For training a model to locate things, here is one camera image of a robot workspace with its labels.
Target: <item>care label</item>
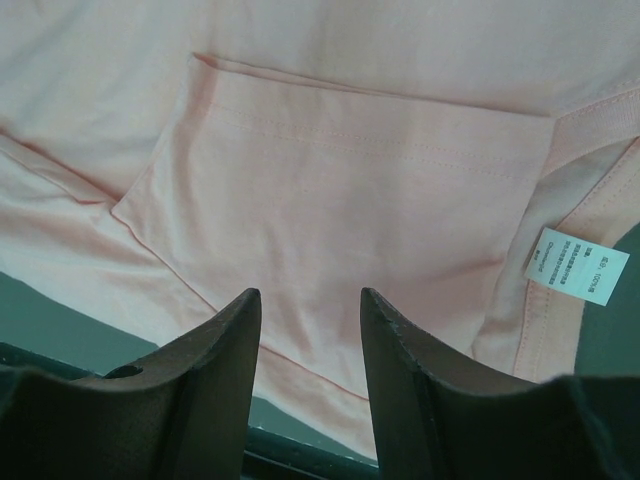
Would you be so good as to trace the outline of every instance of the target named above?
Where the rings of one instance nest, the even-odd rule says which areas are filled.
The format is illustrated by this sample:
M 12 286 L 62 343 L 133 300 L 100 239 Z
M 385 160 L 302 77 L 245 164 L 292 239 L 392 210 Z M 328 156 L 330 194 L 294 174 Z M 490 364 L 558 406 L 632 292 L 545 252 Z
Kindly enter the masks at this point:
M 545 228 L 525 276 L 545 287 L 606 305 L 629 254 Z

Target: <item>hole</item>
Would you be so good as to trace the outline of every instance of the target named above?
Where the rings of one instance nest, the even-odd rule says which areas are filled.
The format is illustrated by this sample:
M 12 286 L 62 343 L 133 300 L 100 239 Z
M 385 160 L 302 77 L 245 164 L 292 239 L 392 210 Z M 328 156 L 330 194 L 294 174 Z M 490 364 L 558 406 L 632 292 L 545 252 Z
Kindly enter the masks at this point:
M 111 370 L 104 376 L 104 378 L 113 379 L 135 377 L 140 373 L 142 373 L 142 367 L 136 367 L 135 365 L 124 365 L 122 367 L 116 368 L 115 370 Z

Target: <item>pocket stitching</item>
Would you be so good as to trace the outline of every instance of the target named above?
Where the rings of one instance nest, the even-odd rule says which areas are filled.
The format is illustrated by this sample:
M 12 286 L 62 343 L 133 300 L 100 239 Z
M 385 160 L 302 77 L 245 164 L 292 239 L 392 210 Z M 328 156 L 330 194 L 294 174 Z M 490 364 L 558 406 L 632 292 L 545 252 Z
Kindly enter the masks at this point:
M 255 120 L 258 122 L 263 122 L 263 123 L 268 123 L 270 125 L 275 125 L 278 127 L 286 127 L 286 128 L 291 128 L 294 130 L 306 130 L 309 132 L 315 132 L 315 133 L 323 133 L 325 135 L 331 135 L 334 137 L 340 137 L 340 138 L 352 138 L 355 140 L 361 140 L 361 141 L 365 141 L 365 142 L 372 142 L 372 143 L 383 143 L 383 144 L 389 144 L 389 145 L 408 145 L 414 148 L 421 148 L 421 149 L 426 149 L 426 150 L 435 150 L 438 152 L 446 152 L 446 153 L 453 153 L 456 155 L 461 155 L 461 156 L 465 156 L 465 157 L 470 157 L 470 158 L 480 158 L 480 159 L 484 159 L 484 160 L 494 160 L 494 161 L 498 161 L 498 162 L 507 162 L 510 161 L 510 158 L 504 158 L 504 157 L 493 157 L 493 156 L 489 156 L 489 155 L 478 155 L 476 153 L 470 153 L 470 152 L 461 152 L 458 150 L 451 150 L 451 149 L 447 149 L 447 148 L 442 148 L 442 147 L 435 147 L 433 145 L 428 145 L 426 143 L 409 143 L 409 142 L 399 142 L 396 140 L 385 140 L 385 139 L 381 139 L 381 138 L 372 138 L 372 137 L 365 137 L 362 135 L 350 135 L 347 133 L 342 133 L 342 132 L 333 132 L 330 130 L 323 130 L 320 128 L 316 128 L 316 127 L 310 127 L 308 125 L 292 125 L 292 124 L 287 124 L 284 122 L 278 122 L 276 120 L 271 120 L 271 119 L 267 119 L 267 118 L 261 118 L 261 117 L 257 117 L 255 115 L 252 115 L 250 113 L 246 113 L 246 112 L 240 112 L 238 110 L 233 110 L 229 107 L 225 107 L 224 105 L 220 105 L 218 103 L 212 103 L 212 106 L 225 110 L 231 114 L 237 115 L 237 116 L 241 116 L 241 117 L 246 117 L 246 118 L 250 118 L 251 120 Z
M 631 158 L 633 155 L 635 155 L 638 151 L 638 149 L 640 149 L 640 143 L 638 140 L 634 141 L 634 143 L 622 154 L 622 157 L 618 160 L 618 162 L 616 163 L 616 165 L 605 175 L 604 178 L 602 178 L 598 184 L 587 194 L 587 196 L 580 202 L 580 205 L 576 206 L 576 208 L 571 211 L 565 218 L 563 218 L 560 223 L 556 226 L 556 228 L 560 229 L 562 228 L 563 225 L 565 225 L 567 222 L 571 221 L 573 218 L 575 218 L 577 215 L 580 215 L 580 213 L 587 207 L 589 206 L 594 198 L 597 196 L 597 194 L 603 189 L 605 188 L 607 185 L 609 185 L 611 183 L 612 178 L 614 178 L 616 176 L 616 173 L 618 170 L 620 170 L 624 165 L 626 165 L 626 161 L 629 158 Z M 598 216 L 598 212 L 602 211 L 603 209 L 606 208 L 606 206 L 613 202 L 622 192 L 624 192 L 629 184 L 631 184 L 635 177 L 638 176 L 638 174 L 640 174 L 640 170 L 636 170 L 636 172 L 629 178 L 627 179 L 624 184 L 613 194 L 611 194 L 610 196 L 607 197 L 606 201 L 604 201 L 602 203 L 602 205 L 598 208 L 598 211 L 588 215 L 584 222 L 582 223 L 582 225 L 580 226 L 580 228 L 578 229 L 578 233 L 584 233 L 589 226 L 591 225 L 591 223 L 593 223 L 593 221 L 597 218 Z M 533 296 L 536 294 L 536 292 L 544 292 L 545 295 L 545 306 L 542 309 L 542 328 L 541 328 L 541 334 L 540 334 L 540 338 L 539 341 L 537 343 L 536 348 L 536 355 L 535 355 L 535 359 L 534 359 L 534 363 L 533 363 L 533 381 L 538 381 L 538 367 L 540 366 L 540 359 L 542 358 L 542 350 L 543 350 L 543 346 L 544 346 L 544 342 L 545 342 L 545 336 L 546 336 L 546 331 L 547 331 L 547 324 L 549 322 L 549 307 L 550 307 L 550 302 L 551 302 L 551 297 L 552 295 L 556 295 L 555 292 L 553 292 L 550 288 L 545 288 L 543 286 L 537 285 L 532 281 L 528 282 L 527 285 L 527 293 L 526 293 L 526 298 L 525 298 L 525 315 L 524 315 L 524 323 L 523 323 L 523 330 L 522 330 L 522 338 L 521 338 L 521 342 L 520 342 L 520 346 L 518 347 L 518 352 L 516 354 L 516 363 L 515 363 L 515 367 L 514 367 L 514 373 L 518 373 L 522 366 L 522 358 L 521 358 L 521 352 L 525 350 L 525 348 L 528 345 L 528 341 L 529 341 L 529 329 L 531 328 L 531 322 L 532 322 L 532 310 L 533 310 L 533 305 L 532 302 L 533 300 Z
M 237 125 L 235 123 L 231 123 L 228 122 L 226 120 L 222 120 L 220 119 L 220 121 L 226 125 L 229 125 L 231 127 L 234 128 L 238 128 L 240 130 L 245 130 L 247 132 L 251 132 L 255 135 L 260 135 L 263 137 L 272 137 L 272 138 L 279 138 L 281 140 L 288 140 L 291 142 L 299 142 L 299 143 L 304 143 L 307 145 L 316 145 L 318 147 L 322 147 L 322 148 L 328 148 L 328 149 L 332 149 L 332 150 L 338 150 L 341 152 L 347 152 L 347 153 L 357 153 L 359 155 L 365 155 L 365 156 L 371 156 L 371 157 L 389 157 L 390 159 L 401 159 L 401 160 L 419 160 L 419 161 L 423 161 L 426 162 L 428 164 L 431 165 L 436 165 L 436 166 L 440 166 L 440 167 L 447 167 L 447 168 L 452 168 L 452 169 L 456 169 L 456 170 L 464 170 L 464 171 L 468 171 L 468 172 L 472 172 L 472 173 L 478 173 L 478 174 L 482 174 L 482 175 L 488 175 L 491 177 L 498 177 L 498 178 L 504 178 L 504 179 L 509 179 L 509 180 L 528 180 L 527 177 L 515 177 L 512 175 L 503 175 L 500 173 L 494 173 L 494 172 L 489 172 L 486 170 L 479 170 L 479 169 L 475 169 L 475 168 L 468 168 L 468 167 L 463 167 L 460 165 L 454 165 L 451 163 L 442 163 L 442 162 L 434 162 L 432 160 L 426 159 L 426 158 L 422 158 L 422 157 L 411 157 L 411 156 L 399 156 L 399 155 L 389 155 L 386 153 L 376 153 L 376 152 L 365 152 L 362 150 L 356 150 L 356 149 L 351 149 L 351 148 L 345 148 L 345 147 L 339 147 L 337 145 L 331 145 L 328 143 L 323 143 L 323 142 L 316 142 L 316 141 L 312 141 L 312 140 L 304 140 L 304 139 L 300 139 L 300 138 L 296 138 L 296 137 L 285 137 L 282 135 L 277 135 L 275 133 L 267 133 L 267 132 L 262 132 L 259 130 L 255 130 L 249 127 L 245 127 L 244 125 Z

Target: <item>fabric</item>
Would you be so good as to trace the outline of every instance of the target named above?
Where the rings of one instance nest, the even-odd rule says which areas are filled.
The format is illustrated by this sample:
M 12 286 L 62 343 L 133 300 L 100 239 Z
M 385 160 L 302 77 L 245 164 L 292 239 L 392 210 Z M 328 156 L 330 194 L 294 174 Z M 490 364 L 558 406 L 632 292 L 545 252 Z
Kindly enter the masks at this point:
M 591 241 L 635 218 L 596 193 L 636 158 L 639 23 L 622 0 L 4 2 L 0 269 L 158 344 L 259 287 L 255 394 L 374 456 L 361 287 L 499 370 L 572 369 L 579 319 L 559 344 L 517 273 L 567 212 L 604 212 L 567 232 Z

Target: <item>white tag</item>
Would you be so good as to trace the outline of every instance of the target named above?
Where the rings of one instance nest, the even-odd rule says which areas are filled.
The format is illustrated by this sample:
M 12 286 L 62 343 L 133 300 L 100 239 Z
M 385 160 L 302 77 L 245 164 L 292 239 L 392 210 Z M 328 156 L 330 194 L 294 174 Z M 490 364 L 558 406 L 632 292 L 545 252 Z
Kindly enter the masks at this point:
M 545 287 L 606 305 L 629 254 L 545 228 L 525 276 Z

